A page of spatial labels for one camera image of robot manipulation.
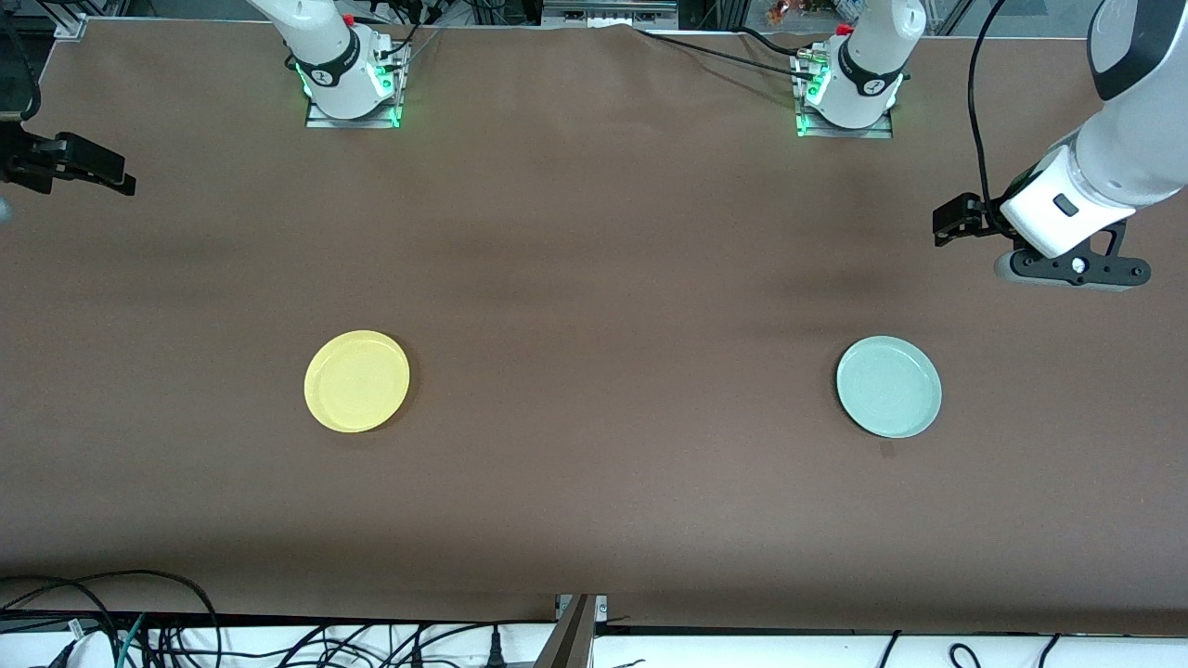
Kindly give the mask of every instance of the mounting plate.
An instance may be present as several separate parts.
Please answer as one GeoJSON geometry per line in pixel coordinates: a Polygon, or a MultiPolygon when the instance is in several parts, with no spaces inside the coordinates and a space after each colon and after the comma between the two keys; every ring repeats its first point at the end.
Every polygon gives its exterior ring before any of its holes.
{"type": "MultiPolygon", "coordinates": [[[[573,598],[574,594],[557,594],[557,605],[554,609],[555,618],[561,619],[561,616],[564,615],[565,609],[569,607],[569,601],[573,600],[573,598]]],[[[606,612],[607,612],[606,597],[605,595],[594,597],[594,604],[598,606],[598,613],[594,616],[594,620],[606,622],[606,612]]]]}
{"type": "Polygon", "coordinates": [[[891,112],[883,112],[879,120],[870,127],[849,130],[838,127],[827,121],[821,112],[808,103],[809,95],[816,94],[817,88],[829,75],[828,57],[826,55],[824,42],[816,42],[808,49],[801,49],[795,56],[789,56],[788,62],[792,71],[809,73],[815,78],[805,81],[792,78],[792,97],[796,100],[796,136],[797,137],[847,137],[851,139],[891,139],[891,112]]]}
{"type": "MultiPolygon", "coordinates": [[[[377,33],[379,42],[377,49],[385,51],[392,48],[392,38],[384,33],[377,33]]],[[[392,68],[390,73],[377,74],[377,78],[384,84],[392,87],[392,95],[379,103],[368,114],[356,119],[336,119],[327,115],[314,103],[312,99],[305,109],[305,127],[335,127],[335,128],[367,128],[383,130],[400,127],[400,118],[404,115],[404,89],[409,82],[409,58],[412,45],[405,44],[399,51],[387,58],[377,61],[377,67],[392,68]]]]}

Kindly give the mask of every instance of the robotic arm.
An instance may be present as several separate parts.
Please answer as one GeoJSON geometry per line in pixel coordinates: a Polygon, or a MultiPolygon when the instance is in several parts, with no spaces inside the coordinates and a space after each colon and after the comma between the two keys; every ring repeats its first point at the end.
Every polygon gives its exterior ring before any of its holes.
{"type": "Polygon", "coordinates": [[[393,95],[385,76],[396,52],[391,38],[362,24],[348,25],[334,0],[247,1],[280,31],[310,99],[327,115],[355,119],[393,95]]]}
{"type": "Polygon", "coordinates": [[[895,103],[903,67],[927,23],[920,0],[870,2],[852,34],[824,43],[828,69],[805,102],[839,127],[873,125],[895,103]]]}
{"type": "Polygon", "coordinates": [[[1145,261],[1118,256],[1126,219],[1188,184],[1188,0],[1105,0],[1089,30],[1100,112],[1053,145],[1000,198],[965,194],[934,213],[942,246],[1004,233],[1015,252],[997,271],[1011,281],[1124,290],[1150,277],[1145,261]],[[990,218],[982,225],[982,215],[990,218]],[[1089,248],[1101,231],[1105,254],[1089,248]]]}

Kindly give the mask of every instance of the brown table surface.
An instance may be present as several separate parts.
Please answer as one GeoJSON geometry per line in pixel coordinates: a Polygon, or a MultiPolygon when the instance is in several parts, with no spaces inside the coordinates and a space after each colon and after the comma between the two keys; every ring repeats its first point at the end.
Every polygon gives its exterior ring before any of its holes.
{"type": "MultiPolygon", "coordinates": [[[[0,571],[168,568],[227,612],[581,590],[632,623],[1182,632],[1188,197],[1136,216],[1127,294],[935,250],[977,187],[969,48],[921,43],[891,141],[797,138],[779,75],[624,27],[449,30],[405,127],[312,131],[268,25],[93,23],[30,127],[139,190],[4,191],[0,571]],[[358,328],[417,383],[341,435],[302,378],[358,328]],[[839,408],[872,334],[940,370],[918,437],[839,408]]],[[[1079,40],[992,42],[981,74],[996,191],[1099,108],[1079,40]]]]}

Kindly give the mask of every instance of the power cable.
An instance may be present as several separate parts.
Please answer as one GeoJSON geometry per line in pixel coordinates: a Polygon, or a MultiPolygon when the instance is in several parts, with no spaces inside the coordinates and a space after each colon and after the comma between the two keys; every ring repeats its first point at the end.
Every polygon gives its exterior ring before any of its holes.
{"type": "MultiPolygon", "coordinates": [[[[1060,634],[1056,634],[1051,637],[1051,639],[1048,641],[1048,644],[1044,645],[1043,651],[1040,653],[1040,661],[1038,663],[1036,663],[1036,668],[1044,668],[1044,664],[1048,663],[1048,653],[1051,651],[1051,648],[1056,645],[1056,641],[1059,639],[1060,639],[1060,634]]],[[[953,668],[969,668],[968,666],[958,661],[958,651],[965,651],[966,654],[969,655],[969,658],[973,660],[973,668],[981,668],[981,661],[978,661],[978,655],[974,654],[973,649],[965,643],[953,643],[949,645],[949,663],[953,666],[953,668]]]]}
{"type": "Polygon", "coordinates": [[[44,629],[45,626],[56,626],[58,624],[67,624],[69,619],[49,619],[46,622],[38,622],[36,624],[25,624],[24,626],[13,626],[11,629],[0,629],[0,635],[4,634],[20,634],[24,631],[32,631],[36,629],[44,629]]]}
{"type": "Polygon", "coordinates": [[[716,56],[719,58],[725,58],[727,61],[734,61],[735,63],[742,63],[745,65],[751,65],[753,68],[759,68],[759,69],[763,69],[763,70],[769,70],[769,71],[778,73],[778,74],[782,74],[784,76],[790,76],[792,78],[803,78],[805,81],[813,78],[813,75],[810,75],[809,73],[802,73],[802,71],[798,73],[798,71],[792,71],[792,70],[786,69],[786,68],[777,68],[775,65],[769,65],[766,63],[758,63],[756,61],[748,61],[746,58],[740,58],[738,56],[732,56],[731,53],[723,53],[721,51],[714,51],[713,49],[706,49],[704,46],[699,46],[696,44],[689,44],[688,42],[681,42],[678,39],[672,39],[671,37],[665,37],[663,34],[656,34],[656,33],[652,33],[652,32],[643,31],[643,30],[639,30],[639,31],[636,31],[636,32],[639,32],[640,34],[647,36],[647,37],[650,37],[652,39],[657,39],[659,42],[668,42],[669,44],[675,44],[677,46],[683,46],[685,49],[693,49],[694,51],[701,51],[702,53],[708,53],[710,56],[716,56]]]}
{"type": "Polygon", "coordinates": [[[1003,229],[1003,225],[998,221],[998,212],[994,210],[990,200],[990,177],[986,176],[986,149],[981,143],[981,128],[978,126],[978,108],[974,100],[974,75],[978,71],[978,56],[981,53],[981,44],[986,40],[986,33],[990,32],[990,24],[994,23],[994,17],[998,15],[998,12],[1005,4],[1006,0],[994,2],[994,6],[990,8],[990,14],[986,15],[986,23],[981,24],[978,39],[973,43],[973,53],[969,56],[969,80],[966,83],[966,105],[969,108],[969,128],[973,131],[973,146],[978,152],[978,177],[981,179],[982,206],[986,208],[988,222],[999,233],[1005,233],[1005,229],[1003,229]]]}
{"type": "MultiPolygon", "coordinates": [[[[507,626],[510,624],[531,624],[531,623],[532,622],[525,622],[523,619],[504,619],[504,620],[499,620],[499,622],[482,622],[482,623],[478,623],[478,624],[467,624],[466,626],[459,626],[457,629],[450,629],[449,631],[446,631],[444,634],[442,634],[440,636],[434,636],[434,637],[429,638],[428,641],[425,641],[423,643],[419,643],[419,648],[424,649],[424,648],[426,648],[426,647],[429,647],[429,645],[431,645],[431,644],[434,644],[434,643],[436,643],[438,641],[443,641],[443,639],[446,639],[446,638],[448,638],[450,636],[456,636],[457,634],[465,634],[467,631],[473,631],[475,629],[486,629],[487,626],[497,626],[497,625],[498,626],[507,626]]],[[[416,635],[409,636],[404,642],[402,642],[399,645],[397,645],[397,648],[394,650],[392,650],[392,654],[390,654],[386,660],[384,660],[383,663],[379,664],[379,668],[397,668],[397,667],[399,667],[399,666],[402,666],[402,664],[411,661],[412,660],[412,653],[409,653],[409,655],[405,656],[404,658],[397,661],[396,663],[392,663],[392,661],[396,658],[396,655],[400,654],[400,651],[404,648],[409,647],[409,644],[411,644],[416,637],[417,637],[416,635]]]]}
{"type": "Polygon", "coordinates": [[[419,23],[412,24],[412,30],[409,31],[407,37],[405,37],[399,44],[397,44],[396,46],[388,49],[387,51],[380,51],[379,57],[380,58],[386,58],[386,57],[391,56],[392,53],[399,52],[400,49],[404,49],[404,46],[406,44],[409,44],[410,42],[412,42],[412,36],[417,34],[417,29],[419,29],[419,27],[421,27],[419,23]]]}
{"type": "MultiPolygon", "coordinates": [[[[95,597],[95,594],[93,592],[90,592],[90,590],[88,590],[87,587],[82,586],[82,582],[89,582],[89,581],[93,581],[93,580],[103,580],[103,579],[109,579],[109,578],[135,576],[135,575],[147,575],[147,576],[151,576],[151,578],[160,578],[160,579],[164,579],[164,580],[171,580],[171,581],[177,582],[177,584],[184,586],[185,588],[190,590],[196,597],[198,597],[198,600],[202,601],[202,606],[207,609],[207,613],[210,616],[210,623],[214,626],[214,632],[215,632],[215,645],[216,645],[216,649],[220,653],[222,653],[222,631],[221,631],[221,629],[219,626],[219,613],[215,612],[214,604],[210,603],[210,597],[208,597],[207,592],[202,587],[200,587],[197,585],[197,582],[195,582],[194,580],[190,580],[189,578],[183,578],[182,575],[176,575],[173,573],[169,573],[169,572],[165,572],[165,571],[156,571],[156,569],[151,569],[151,568],[132,568],[132,569],[128,569],[128,571],[109,571],[109,572],[106,572],[106,573],[96,573],[94,575],[84,575],[82,578],[75,578],[72,580],[69,580],[69,579],[65,579],[65,578],[53,578],[53,576],[48,576],[48,575],[13,575],[13,576],[7,576],[7,578],[0,578],[0,585],[2,585],[5,582],[8,582],[8,581],[13,581],[13,580],[48,580],[48,581],[51,582],[50,585],[45,585],[45,586],[43,586],[43,587],[40,587],[38,590],[34,590],[34,591],[32,591],[30,593],[26,593],[26,594],[24,594],[21,597],[18,597],[18,598],[8,601],[2,607],[0,607],[0,610],[7,610],[8,607],[12,607],[13,605],[32,600],[32,599],[34,599],[34,598],[37,598],[37,597],[46,593],[46,592],[51,592],[51,591],[61,588],[61,587],[75,587],[77,590],[82,591],[86,595],[88,595],[88,598],[90,598],[91,601],[95,603],[96,606],[100,607],[100,610],[103,612],[103,616],[108,620],[110,620],[110,616],[108,615],[107,609],[102,606],[102,603],[99,600],[99,598],[95,597]]],[[[113,629],[112,630],[112,634],[113,634],[112,637],[114,638],[114,624],[112,625],[112,629],[113,629]]],[[[112,641],[112,643],[113,643],[113,650],[116,651],[116,654],[118,654],[119,650],[115,649],[115,647],[114,647],[115,642],[116,642],[115,639],[112,641]]],[[[220,668],[221,666],[222,666],[222,657],[221,656],[215,656],[215,668],[220,668]]]]}
{"type": "Polygon", "coordinates": [[[752,30],[752,29],[750,29],[750,27],[747,27],[745,25],[740,25],[740,26],[735,27],[734,30],[732,30],[731,32],[737,32],[737,33],[740,33],[740,34],[750,34],[751,37],[758,39],[759,43],[763,44],[764,46],[766,46],[767,49],[771,49],[772,51],[775,51],[777,53],[783,53],[784,56],[795,56],[797,52],[800,52],[800,49],[785,49],[785,48],[781,46],[779,44],[776,44],[775,42],[767,39],[759,31],[752,30]]]}
{"type": "Polygon", "coordinates": [[[12,40],[12,48],[17,51],[21,64],[25,65],[25,75],[29,78],[29,106],[20,113],[20,120],[25,121],[36,116],[37,112],[42,109],[42,84],[37,81],[37,71],[33,69],[33,62],[29,58],[25,42],[20,38],[17,29],[13,27],[11,18],[12,15],[0,7],[0,23],[4,23],[4,30],[8,33],[8,39],[12,40]]]}
{"type": "Polygon", "coordinates": [[[19,582],[21,580],[36,580],[39,582],[50,582],[50,584],[10,600],[8,603],[0,606],[0,612],[7,611],[12,609],[14,605],[19,605],[21,603],[25,603],[26,600],[32,600],[42,595],[43,593],[56,590],[58,587],[74,587],[75,590],[78,590],[78,592],[81,592],[84,597],[87,597],[90,600],[90,603],[95,606],[95,609],[99,611],[99,618],[97,618],[100,630],[103,631],[103,635],[106,635],[108,638],[108,644],[110,644],[112,647],[112,661],[115,661],[120,651],[119,638],[116,637],[115,632],[115,622],[112,619],[112,615],[107,610],[107,606],[103,605],[103,601],[95,595],[95,592],[90,591],[89,587],[82,585],[78,581],[68,580],[65,578],[56,578],[52,575],[10,575],[0,578],[0,585],[5,585],[7,582],[19,582]]]}
{"type": "Polygon", "coordinates": [[[883,649],[883,657],[879,658],[879,668],[887,668],[887,658],[891,658],[891,648],[895,647],[895,642],[899,639],[899,634],[903,631],[891,631],[891,639],[887,641],[887,647],[883,649]]]}

